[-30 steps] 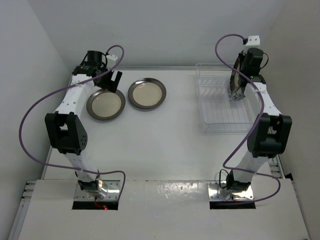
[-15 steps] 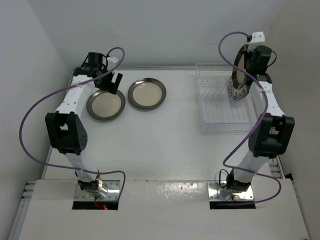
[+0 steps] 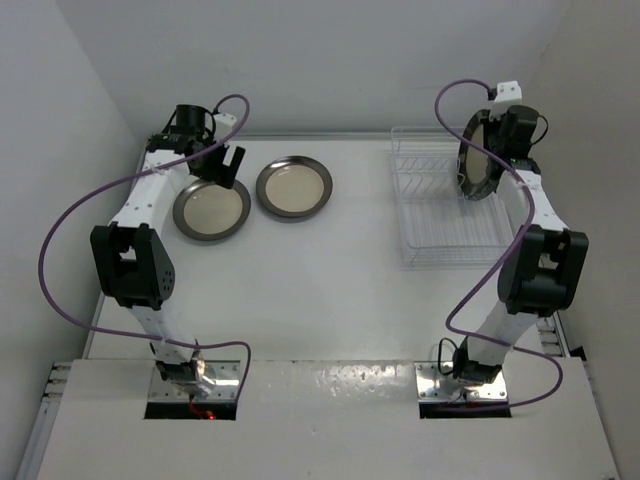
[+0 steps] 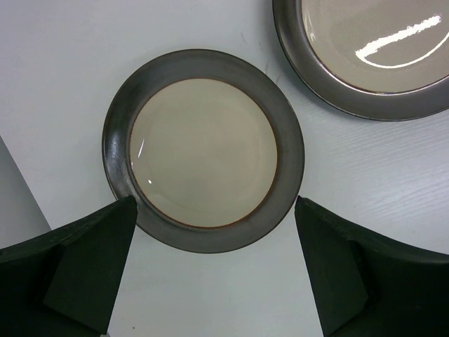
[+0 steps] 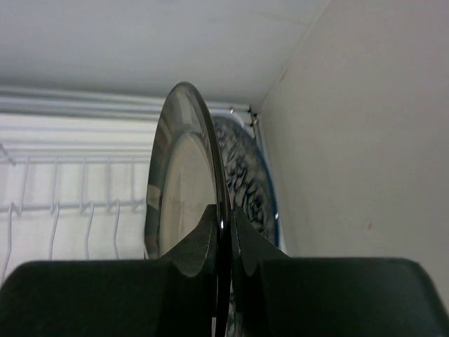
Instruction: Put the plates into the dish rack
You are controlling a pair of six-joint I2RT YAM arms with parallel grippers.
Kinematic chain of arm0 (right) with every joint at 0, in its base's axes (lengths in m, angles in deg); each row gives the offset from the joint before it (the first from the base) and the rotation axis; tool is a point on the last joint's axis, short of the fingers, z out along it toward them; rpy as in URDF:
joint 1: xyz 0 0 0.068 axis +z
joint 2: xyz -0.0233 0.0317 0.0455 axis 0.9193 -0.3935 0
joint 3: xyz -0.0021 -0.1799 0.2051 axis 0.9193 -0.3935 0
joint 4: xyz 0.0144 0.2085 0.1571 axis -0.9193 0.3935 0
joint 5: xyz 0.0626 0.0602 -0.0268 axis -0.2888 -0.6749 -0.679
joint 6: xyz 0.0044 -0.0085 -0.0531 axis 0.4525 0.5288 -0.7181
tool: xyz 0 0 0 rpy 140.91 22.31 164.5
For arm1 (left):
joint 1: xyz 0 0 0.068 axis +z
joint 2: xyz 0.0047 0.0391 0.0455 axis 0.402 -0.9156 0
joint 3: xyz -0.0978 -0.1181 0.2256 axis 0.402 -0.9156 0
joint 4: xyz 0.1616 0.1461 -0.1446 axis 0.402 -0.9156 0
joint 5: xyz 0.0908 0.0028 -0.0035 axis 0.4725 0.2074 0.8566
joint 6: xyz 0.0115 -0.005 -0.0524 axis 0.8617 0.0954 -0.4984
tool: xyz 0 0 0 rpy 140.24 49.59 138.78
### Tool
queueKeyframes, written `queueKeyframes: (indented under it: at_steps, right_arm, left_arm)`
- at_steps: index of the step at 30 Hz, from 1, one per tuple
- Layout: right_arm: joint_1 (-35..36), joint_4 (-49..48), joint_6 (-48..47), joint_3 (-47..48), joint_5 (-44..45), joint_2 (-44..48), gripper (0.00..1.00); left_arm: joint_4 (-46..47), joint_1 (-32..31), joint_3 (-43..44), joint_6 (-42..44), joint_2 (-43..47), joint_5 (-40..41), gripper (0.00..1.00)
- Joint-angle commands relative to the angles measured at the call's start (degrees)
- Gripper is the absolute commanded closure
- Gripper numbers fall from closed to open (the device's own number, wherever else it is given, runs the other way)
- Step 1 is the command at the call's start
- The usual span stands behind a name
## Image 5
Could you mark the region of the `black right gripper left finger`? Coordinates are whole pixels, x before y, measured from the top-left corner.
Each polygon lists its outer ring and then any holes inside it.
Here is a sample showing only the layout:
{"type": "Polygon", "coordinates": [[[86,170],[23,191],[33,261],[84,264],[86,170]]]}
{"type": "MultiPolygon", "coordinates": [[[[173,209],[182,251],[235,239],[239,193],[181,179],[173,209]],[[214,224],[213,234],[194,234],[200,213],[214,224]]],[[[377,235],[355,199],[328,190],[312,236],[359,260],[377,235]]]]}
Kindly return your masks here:
{"type": "Polygon", "coordinates": [[[32,261],[1,287],[2,336],[213,336],[217,211],[155,260],[32,261]]]}

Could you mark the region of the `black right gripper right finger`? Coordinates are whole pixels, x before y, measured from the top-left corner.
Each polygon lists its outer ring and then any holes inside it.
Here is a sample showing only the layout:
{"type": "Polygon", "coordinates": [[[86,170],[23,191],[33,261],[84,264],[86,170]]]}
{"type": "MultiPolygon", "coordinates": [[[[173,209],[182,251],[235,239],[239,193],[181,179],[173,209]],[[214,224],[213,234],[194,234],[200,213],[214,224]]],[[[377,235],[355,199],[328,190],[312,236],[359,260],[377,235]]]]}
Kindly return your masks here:
{"type": "Polygon", "coordinates": [[[237,336],[447,336],[427,272],[403,258],[294,258],[242,209],[229,226],[237,336]]]}

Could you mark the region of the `blue floral white plate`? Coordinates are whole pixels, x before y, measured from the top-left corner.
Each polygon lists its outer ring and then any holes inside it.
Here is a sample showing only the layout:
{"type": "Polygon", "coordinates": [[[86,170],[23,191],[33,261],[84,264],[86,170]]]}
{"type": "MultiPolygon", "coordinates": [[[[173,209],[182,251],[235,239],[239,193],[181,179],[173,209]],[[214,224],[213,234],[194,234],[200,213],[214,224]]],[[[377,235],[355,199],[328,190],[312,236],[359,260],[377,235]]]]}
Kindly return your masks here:
{"type": "MultiPolygon", "coordinates": [[[[279,212],[267,164],[255,140],[237,121],[213,116],[232,208],[240,207],[252,226],[279,246],[279,212]]],[[[264,308],[241,317],[230,288],[227,336],[271,336],[264,308]]]]}

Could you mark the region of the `grey rim plate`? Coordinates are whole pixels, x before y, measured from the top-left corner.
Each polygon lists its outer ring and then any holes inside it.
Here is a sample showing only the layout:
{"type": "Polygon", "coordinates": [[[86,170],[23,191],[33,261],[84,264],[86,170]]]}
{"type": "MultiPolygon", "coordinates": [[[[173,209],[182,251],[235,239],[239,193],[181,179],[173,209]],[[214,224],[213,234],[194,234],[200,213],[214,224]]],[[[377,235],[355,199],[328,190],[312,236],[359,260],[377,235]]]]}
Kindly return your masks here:
{"type": "Polygon", "coordinates": [[[182,336],[224,336],[232,208],[211,113],[189,82],[176,84],[163,104],[146,203],[147,255],[174,272],[169,327],[182,336]]]}

